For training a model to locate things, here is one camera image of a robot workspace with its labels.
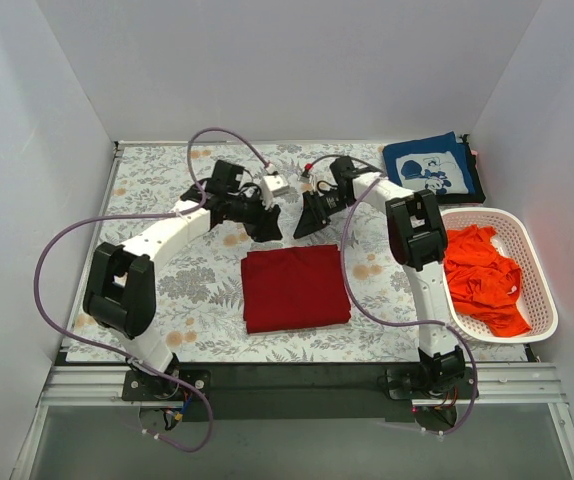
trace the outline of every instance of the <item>table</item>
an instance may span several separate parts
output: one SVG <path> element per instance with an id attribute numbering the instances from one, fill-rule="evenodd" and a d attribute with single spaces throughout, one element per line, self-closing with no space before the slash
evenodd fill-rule
<path id="1" fill-rule="evenodd" d="M 303 166 L 330 153 L 343 153 L 383 167 L 382 143 L 259 143 L 259 151 L 285 175 L 291 188 L 278 199 L 283 240 L 253 243 L 242 225 L 225 222 L 193 242 L 156 273 L 157 312 L 154 328 L 181 362 L 409 362 L 418 360 L 417 327 L 376 324 L 352 307 L 349 323 L 340 326 L 248 335 L 242 318 L 240 260 L 249 251 L 290 246 L 339 244 L 346 213 L 333 224 L 300 240 L 291 235 L 302 210 L 299 183 Z M 106 214 L 163 212 L 191 185 L 184 145 L 121 145 L 110 178 Z M 258 179 L 260 162 L 244 146 L 198 145 L 192 150 L 199 178 L 209 176 L 214 160 L 247 167 Z M 325 164 L 319 179 L 332 180 Z M 111 221 L 102 224 L 94 244 L 114 244 L 140 233 L 151 222 Z M 412 321 L 415 310 L 407 278 L 390 251 L 384 216 L 359 206 L 347 251 L 347 268 L 358 299 L 388 321 Z M 118 346 L 111 333 L 86 315 L 78 301 L 70 327 L 87 338 Z M 66 343 L 68 362 L 121 361 L 110 352 L 77 342 Z M 523 345 L 472 344 L 479 361 L 526 361 Z"/>

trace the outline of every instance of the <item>folded cloth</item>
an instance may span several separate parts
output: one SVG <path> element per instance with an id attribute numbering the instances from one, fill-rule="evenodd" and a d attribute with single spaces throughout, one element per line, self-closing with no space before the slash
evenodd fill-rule
<path id="1" fill-rule="evenodd" d="M 323 327 L 351 317 L 335 245 L 249 252 L 241 273 L 248 333 Z"/>
<path id="2" fill-rule="evenodd" d="M 531 330 L 516 308 L 522 272 L 496 251 L 494 235 L 493 227 L 477 225 L 448 230 L 445 274 L 457 312 L 485 322 L 497 337 L 514 337 Z"/>

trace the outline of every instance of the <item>folded blue t-shirt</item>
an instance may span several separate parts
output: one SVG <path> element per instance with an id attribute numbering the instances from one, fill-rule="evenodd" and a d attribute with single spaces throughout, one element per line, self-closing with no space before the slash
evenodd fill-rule
<path id="1" fill-rule="evenodd" d="M 437 195 L 476 193 L 465 145 L 454 132 L 387 145 L 383 157 L 389 179 L 402 187 Z"/>

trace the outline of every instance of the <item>white laundry basket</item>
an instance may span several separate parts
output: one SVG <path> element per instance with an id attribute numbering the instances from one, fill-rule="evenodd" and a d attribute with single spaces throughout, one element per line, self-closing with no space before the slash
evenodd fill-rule
<path id="1" fill-rule="evenodd" d="M 516 305 L 531 326 L 531 331 L 515 337 L 496 337 L 480 320 L 456 313 L 445 279 L 443 283 L 452 323 L 456 328 L 468 340 L 490 343 L 528 343 L 549 338 L 558 326 L 558 312 L 534 247 L 521 221 L 503 210 L 482 207 L 454 208 L 444 211 L 442 217 L 447 230 L 462 230 L 473 224 L 496 229 L 492 244 L 501 255 L 514 259 L 522 269 L 522 291 Z"/>

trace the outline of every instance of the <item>white wall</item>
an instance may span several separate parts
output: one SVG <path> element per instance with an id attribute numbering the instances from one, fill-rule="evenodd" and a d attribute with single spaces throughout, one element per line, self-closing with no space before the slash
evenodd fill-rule
<path id="1" fill-rule="evenodd" d="M 574 1 L 544 0 L 473 131 L 491 203 L 521 217 L 560 314 L 534 346 L 555 361 L 574 420 Z"/>
<path id="2" fill-rule="evenodd" d="M 114 140 L 473 128 L 541 0 L 38 0 Z"/>
<path id="3" fill-rule="evenodd" d="M 8 478 L 58 342 L 32 300 L 60 228 L 97 213 L 112 144 L 34 0 L 0 1 L 0 479 Z M 89 231 L 48 259 L 44 296 L 64 323 Z"/>

